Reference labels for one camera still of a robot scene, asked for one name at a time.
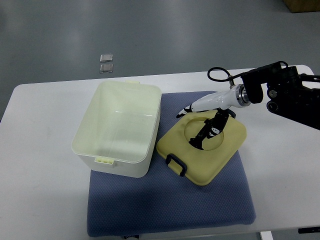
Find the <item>yellow lid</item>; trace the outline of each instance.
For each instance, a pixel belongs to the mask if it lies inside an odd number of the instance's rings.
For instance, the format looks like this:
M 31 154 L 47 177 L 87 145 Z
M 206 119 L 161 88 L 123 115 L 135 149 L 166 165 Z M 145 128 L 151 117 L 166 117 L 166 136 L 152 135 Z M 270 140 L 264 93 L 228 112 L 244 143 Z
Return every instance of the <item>yellow lid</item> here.
M 194 184 L 204 186 L 222 170 L 236 153 L 247 137 L 246 127 L 229 117 L 224 130 L 219 135 L 202 142 L 204 150 L 189 144 L 205 125 L 212 119 L 216 110 L 190 112 L 180 119 L 157 143 L 157 152 L 166 159 L 169 154 L 176 156 L 187 168 L 185 176 Z M 168 166 L 178 175 L 183 167 L 171 160 Z

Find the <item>gray floor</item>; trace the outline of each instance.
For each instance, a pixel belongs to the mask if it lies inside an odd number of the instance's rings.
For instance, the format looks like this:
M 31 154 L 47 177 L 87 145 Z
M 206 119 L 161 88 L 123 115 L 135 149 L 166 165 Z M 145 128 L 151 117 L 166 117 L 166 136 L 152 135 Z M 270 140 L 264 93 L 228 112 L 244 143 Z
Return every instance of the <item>gray floor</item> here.
M 280 60 L 320 75 L 319 43 L 320 12 L 290 13 L 282 0 L 2 0 L 0 118 L 20 84 L 255 68 Z M 113 54 L 112 73 L 99 73 L 104 53 Z M 273 232 L 275 240 L 319 234 Z

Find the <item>table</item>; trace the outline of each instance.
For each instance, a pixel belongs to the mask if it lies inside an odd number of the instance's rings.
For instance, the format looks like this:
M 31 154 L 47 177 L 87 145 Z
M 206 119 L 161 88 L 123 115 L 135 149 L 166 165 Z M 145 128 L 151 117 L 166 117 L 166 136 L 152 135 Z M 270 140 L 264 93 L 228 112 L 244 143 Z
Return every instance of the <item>table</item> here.
M 300 74 L 313 74 L 307 66 L 297 68 Z M 0 123 L 1 239 L 89 239 L 90 169 L 72 152 L 71 142 L 98 84 L 106 80 L 23 84 L 14 89 Z M 108 80 L 153 84 L 163 93 L 229 89 L 227 82 L 208 80 L 206 72 Z M 260 104 L 232 108 L 247 128 L 239 153 L 257 216 L 254 223 L 144 234 L 141 239 L 320 226 L 320 132 L 269 113 L 267 101 L 265 94 Z

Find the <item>white plastic bin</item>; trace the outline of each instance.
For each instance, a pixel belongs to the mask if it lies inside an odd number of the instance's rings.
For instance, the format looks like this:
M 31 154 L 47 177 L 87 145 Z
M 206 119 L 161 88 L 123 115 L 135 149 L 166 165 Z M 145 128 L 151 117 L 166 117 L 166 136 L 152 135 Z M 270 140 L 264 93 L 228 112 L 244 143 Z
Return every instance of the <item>white plastic bin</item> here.
M 143 177 L 155 146 L 160 101 L 154 85 L 102 82 L 74 136 L 73 152 L 94 171 Z

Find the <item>blue mat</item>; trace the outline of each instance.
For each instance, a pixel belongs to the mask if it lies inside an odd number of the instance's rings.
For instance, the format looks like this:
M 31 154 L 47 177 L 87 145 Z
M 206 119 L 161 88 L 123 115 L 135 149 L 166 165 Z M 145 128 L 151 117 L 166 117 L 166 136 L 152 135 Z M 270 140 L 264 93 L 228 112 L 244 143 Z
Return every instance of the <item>blue mat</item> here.
M 180 110 L 209 93 L 163 94 L 156 144 L 178 121 Z M 238 151 L 206 186 L 175 174 L 155 148 L 149 171 L 141 178 L 91 171 L 87 213 L 90 237 L 249 225 L 255 218 Z

